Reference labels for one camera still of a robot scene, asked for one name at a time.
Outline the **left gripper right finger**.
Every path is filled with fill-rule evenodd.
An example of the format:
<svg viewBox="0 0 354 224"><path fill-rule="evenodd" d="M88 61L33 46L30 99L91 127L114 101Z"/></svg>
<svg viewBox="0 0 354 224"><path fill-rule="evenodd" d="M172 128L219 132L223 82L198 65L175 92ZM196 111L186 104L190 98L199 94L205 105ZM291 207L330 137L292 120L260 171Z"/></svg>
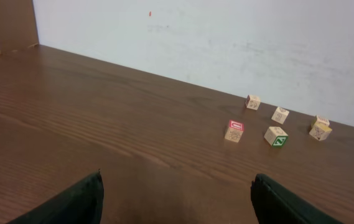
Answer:
<svg viewBox="0 0 354 224"><path fill-rule="evenodd" d="M251 202L259 223L339 223L265 174L252 181Z"/></svg>

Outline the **red letter wooden block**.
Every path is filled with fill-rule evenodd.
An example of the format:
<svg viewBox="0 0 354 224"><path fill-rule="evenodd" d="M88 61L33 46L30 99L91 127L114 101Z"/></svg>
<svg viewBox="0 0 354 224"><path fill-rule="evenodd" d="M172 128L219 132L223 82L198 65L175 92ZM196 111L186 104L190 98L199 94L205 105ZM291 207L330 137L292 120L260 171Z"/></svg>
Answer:
<svg viewBox="0 0 354 224"><path fill-rule="evenodd" d="M243 123L234 120L229 120L224 138L229 141L239 142L244 130L245 126Z"/></svg>

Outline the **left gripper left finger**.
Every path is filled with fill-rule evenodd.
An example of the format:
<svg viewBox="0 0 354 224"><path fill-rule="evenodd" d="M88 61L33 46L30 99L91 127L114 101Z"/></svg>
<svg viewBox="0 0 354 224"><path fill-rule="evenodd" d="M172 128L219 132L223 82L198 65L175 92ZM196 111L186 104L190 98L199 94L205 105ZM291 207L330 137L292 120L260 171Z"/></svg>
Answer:
<svg viewBox="0 0 354 224"><path fill-rule="evenodd" d="M104 186L96 171L9 224L100 224Z"/></svg>

